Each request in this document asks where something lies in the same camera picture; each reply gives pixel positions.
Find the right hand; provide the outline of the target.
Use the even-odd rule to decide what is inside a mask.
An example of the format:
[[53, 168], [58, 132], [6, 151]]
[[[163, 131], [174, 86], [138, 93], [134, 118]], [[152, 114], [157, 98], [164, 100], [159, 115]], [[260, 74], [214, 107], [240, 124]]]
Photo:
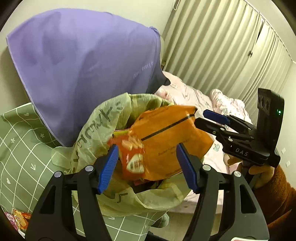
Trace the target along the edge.
[[[234, 170], [234, 168], [236, 168], [236, 171], [239, 171], [242, 173], [243, 164], [242, 164], [242, 161], [237, 157], [231, 156], [229, 154], [224, 154], [224, 163], [231, 170]], [[254, 188], [258, 189], [264, 186], [265, 184], [267, 184], [274, 175], [274, 169], [275, 168], [267, 164], [263, 166], [251, 166], [249, 168], [249, 174], [259, 176], [259, 178], [256, 180], [254, 184]]]

